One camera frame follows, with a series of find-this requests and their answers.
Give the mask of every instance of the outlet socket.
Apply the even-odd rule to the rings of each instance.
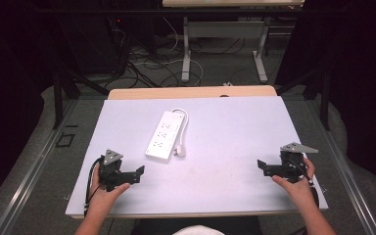
[[[183,120],[183,114],[165,111],[148,145],[145,155],[167,160]]]

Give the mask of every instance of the black curtain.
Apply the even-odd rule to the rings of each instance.
[[[306,0],[304,8],[338,9],[348,2]],[[347,128],[348,157],[376,174],[376,2],[353,2],[357,10],[356,23],[345,32],[346,43],[331,61],[334,68],[330,99]],[[340,36],[337,28],[346,20],[298,20],[276,83],[287,84],[316,68],[331,49],[329,43]]]
[[[0,1],[0,186],[43,109],[40,93],[51,73],[17,1]]]

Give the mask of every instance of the haptic device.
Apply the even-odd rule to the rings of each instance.
[[[123,183],[139,183],[140,176],[145,171],[145,166],[142,165],[133,172],[121,172],[121,158],[123,155],[112,150],[106,151],[106,156],[99,159],[99,183],[106,185],[106,191],[111,192],[116,186]]]
[[[306,176],[306,165],[303,153],[318,153],[317,150],[295,142],[280,148],[282,164],[266,164],[258,160],[258,167],[263,170],[264,176],[278,175],[296,183],[299,178]]]

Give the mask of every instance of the metal desk leg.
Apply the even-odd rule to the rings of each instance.
[[[269,24],[270,24],[270,18],[264,18],[264,24],[263,24],[263,28],[261,29],[261,36],[258,42],[258,50],[253,51],[253,57],[255,59],[256,68],[258,69],[258,78],[260,82],[263,84],[267,83],[267,75],[264,70],[263,62],[261,60],[261,55],[264,50],[264,43],[267,37]]]
[[[182,64],[181,81],[189,81],[189,68],[191,62],[191,51],[189,50],[188,19],[184,18],[184,62]]]

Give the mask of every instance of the metal bracket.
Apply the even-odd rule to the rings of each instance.
[[[280,150],[291,152],[291,153],[308,153],[308,154],[317,154],[319,152],[316,149],[312,149],[308,146],[298,144],[295,142],[281,147]]]
[[[103,161],[103,164],[109,165],[111,163],[114,163],[114,162],[120,160],[121,158],[123,158],[122,154],[118,154],[115,151],[108,149],[108,150],[106,150],[106,156],[105,156],[105,160]]]

